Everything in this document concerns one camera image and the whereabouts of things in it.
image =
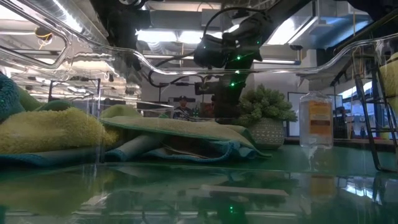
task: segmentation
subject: glass panel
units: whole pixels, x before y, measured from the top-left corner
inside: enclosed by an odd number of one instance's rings
[[[5,174],[4,223],[385,223],[396,220],[398,202],[392,174],[320,176],[149,164]]]
[[[65,39],[0,6],[0,46],[22,55],[53,64],[66,47]]]

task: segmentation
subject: ceiling duct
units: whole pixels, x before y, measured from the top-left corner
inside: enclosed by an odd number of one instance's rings
[[[155,55],[179,55],[181,50],[168,50],[165,47],[166,43],[162,43],[162,42],[148,42],[148,47],[150,48],[151,54],[155,54]],[[172,60],[169,61],[168,63],[172,63],[172,64],[181,64],[180,60]]]
[[[53,15],[64,24],[95,42],[108,45],[106,37],[71,0],[23,0],[21,2]]]

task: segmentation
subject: ceiling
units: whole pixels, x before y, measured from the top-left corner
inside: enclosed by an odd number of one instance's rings
[[[55,1],[46,0],[45,2],[53,4]],[[62,22],[97,42],[107,43],[106,36],[108,36],[108,33],[104,25],[100,23],[90,0],[58,0],[57,2],[57,6],[61,5],[62,7],[58,9],[58,14],[54,15],[62,15],[63,17],[59,17]],[[266,8],[274,3],[275,0],[212,0],[210,2],[192,0],[149,1],[146,3],[145,8],[150,10],[152,26],[144,32],[170,32],[175,36],[176,40],[163,41],[160,39],[153,43],[142,39],[139,41],[137,47],[142,53],[148,55],[176,55],[191,52],[196,48],[197,43],[180,41],[182,35],[184,32],[190,31],[195,35],[199,35],[196,37],[199,39],[206,20],[219,9],[230,6]],[[0,11],[0,44],[3,47],[19,50],[24,54],[29,54],[30,57],[46,63],[52,63],[57,59],[56,54],[35,54],[35,51],[58,52],[57,54],[59,54],[65,46],[62,38],[53,36],[49,41],[40,40],[34,34],[37,25],[3,7],[0,7]],[[231,16],[233,14],[226,14],[224,17],[220,17],[222,20],[227,20],[227,23],[215,20],[210,27],[210,32],[217,33],[221,30],[232,28],[237,21],[231,20]],[[320,0],[319,6],[318,4],[308,4],[285,21],[268,40],[267,44],[271,45],[261,47],[261,55],[263,58],[297,60],[297,52],[290,49],[288,44],[302,45],[304,52],[307,49],[325,49],[351,35],[354,24],[356,30],[360,30],[370,22],[370,17],[366,13],[355,11],[346,2]],[[73,40],[73,48],[75,52],[86,52],[84,46],[81,46],[78,40]],[[197,67],[192,60],[173,61],[165,66],[175,68]],[[106,93],[104,94],[109,97],[123,99],[123,97],[128,96],[139,99],[141,94],[139,91],[140,79],[127,79],[129,85],[136,84],[136,90],[132,96],[126,95],[126,80],[118,77],[117,73],[112,83],[109,82],[109,79],[105,79],[109,72],[115,72],[115,70],[112,68],[112,64],[103,61],[81,60],[73,65],[62,65],[58,68],[57,72],[52,73],[21,68],[8,68],[8,72],[18,84],[28,86],[27,89],[29,89],[30,93],[36,94],[38,97],[41,95],[45,96],[49,92],[49,85],[46,82],[29,80],[28,77],[39,77],[39,80],[58,80],[60,78],[65,80],[68,77],[62,74],[66,72],[89,78],[101,78],[103,80],[101,86]],[[133,76],[139,77],[141,74],[135,73]],[[90,83],[72,84],[77,87],[86,88],[87,90],[93,88],[93,85]],[[71,93],[67,89],[67,86],[59,86],[54,93],[64,95],[75,94]]]

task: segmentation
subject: person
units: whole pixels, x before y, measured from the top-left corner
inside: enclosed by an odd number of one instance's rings
[[[351,125],[351,131],[350,131],[349,136],[351,136],[351,139],[355,138],[355,131],[354,131],[354,126],[353,125]]]
[[[367,134],[366,134],[366,131],[365,131],[365,127],[364,127],[364,126],[361,126],[360,135],[361,135],[361,139],[366,139]]]
[[[334,118],[333,137],[337,139],[348,139],[347,124],[346,124],[346,110],[344,106],[336,108],[341,116]]]
[[[178,98],[178,102],[180,106],[174,109],[173,119],[180,119],[183,121],[189,121],[190,117],[192,117],[193,111],[192,109],[187,107],[187,97],[180,96]]]

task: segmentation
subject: wall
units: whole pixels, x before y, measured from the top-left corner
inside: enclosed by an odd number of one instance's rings
[[[174,79],[176,79],[177,76],[171,75],[171,76],[165,76],[165,75],[158,75],[154,74],[152,76],[152,79],[155,81],[156,84],[159,84],[160,82],[163,83],[168,83]],[[195,82],[200,82],[200,78],[197,77],[190,77],[189,83],[195,83]],[[242,93],[246,93],[248,90],[254,88],[254,75],[250,74],[248,78],[246,79],[246,87],[243,89]],[[141,86],[141,100],[142,101],[158,101],[159,100],[159,89],[156,87],[151,86],[147,81],[142,82]],[[196,99],[196,102],[202,102],[202,95],[197,96],[195,95],[195,87],[193,85],[190,86],[175,86],[175,85],[170,85],[168,87],[162,88],[161,89],[161,101],[168,101],[169,97],[179,97],[179,96],[186,96],[188,98],[194,98]],[[205,95],[204,97],[204,102],[205,103],[211,103],[211,95]]]
[[[308,50],[305,53],[306,57],[302,60],[302,64],[300,66],[291,66],[291,65],[269,65],[269,64],[254,64],[255,69],[261,68],[297,68],[297,67],[316,67],[317,63],[317,54],[316,50]],[[177,76],[165,76],[154,74],[152,78],[155,80],[155,83],[159,82],[170,82],[173,79],[177,78]],[[200,79],[197,77],[190,77],[190,83],[199,82]],[[300,78],[295,74],[288,73],[253,73],[248,76],[246,80],[246,87],[243,89],[242,94],[245,94],[248,90],[254,89],[256,86],[263,84],[266,88],[271,88],[273,90],[279,90],[287,96],[288,91],[295,92],[308,92],[308,81],[304,80],[300,85]],[[141,100],[143,101],[158,101],[159,100],[159,89],[151,86],[148,82],[142,82],[142,94]],[[169,97],[179,97],[186,96],[188,98],[195,98],[196,101],[202,101],[202,96],[195,95],[194,86],[175,86],[171,85],[166,88],[162,88],[161,90],[161,101],[168,101]],[[211,102],[211,95],[205,95],[205,103]]]

